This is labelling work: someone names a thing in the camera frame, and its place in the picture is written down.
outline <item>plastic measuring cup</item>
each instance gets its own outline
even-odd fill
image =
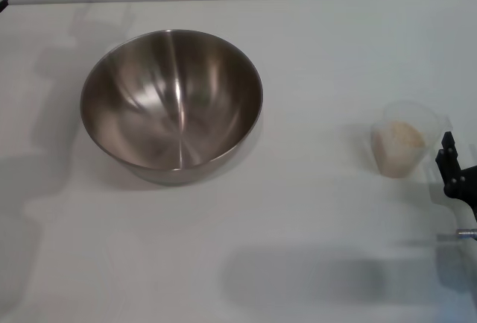
[[[384,109],[371,131],[371,148],[382,175],[404,178],[452,126],[446,116],[412,101],[396,101]]]

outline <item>white tabletop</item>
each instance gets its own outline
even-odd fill
[[[476,2],[6,9],[0,322],[474,322],[477,242],[434,244],[477,226],[470,208],[443,196],[432,156],[407,180],[379,176],[368,134],[414,99],[450,116],[461,165],[477,164]],[[78,105],[103,54],[167,28],[238,46],[264,104],[220,172],[162,188],[98,149]]]

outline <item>metal screw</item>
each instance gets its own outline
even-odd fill
[[[459,228],[455,232],[455,235],[457,236],[458,239],[476,239],[477,230],[475,228],[471,228],[471,229]]]

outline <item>measuring cup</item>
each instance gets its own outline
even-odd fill
[[[452,129],[446,116],[413,102],[387,105],[371,131],[371,148],[382,175],[404,178],[434,146],[444,131]]]

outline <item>metal mixing bowl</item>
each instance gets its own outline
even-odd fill
[[[262,83],[225,40],[168,30],[106,54],[81,95],[93,141],[139,177],[180,184],[219,167],[253,129]]]

